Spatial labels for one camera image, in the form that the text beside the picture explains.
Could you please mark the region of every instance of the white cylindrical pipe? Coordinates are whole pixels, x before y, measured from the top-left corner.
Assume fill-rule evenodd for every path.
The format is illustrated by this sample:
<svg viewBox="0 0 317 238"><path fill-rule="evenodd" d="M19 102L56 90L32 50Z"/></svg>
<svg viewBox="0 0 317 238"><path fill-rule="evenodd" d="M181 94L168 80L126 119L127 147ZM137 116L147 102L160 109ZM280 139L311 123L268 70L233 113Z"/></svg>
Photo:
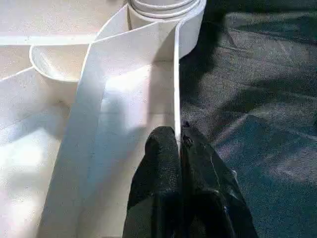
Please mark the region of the white cylindrical pipe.
<svg viewBox="0 0 317 238"><path fill-rule="evenodd" d="M184 15L194 9L200 0L131 0L131 5L141 15L152 18L173 18Z"/></svg>

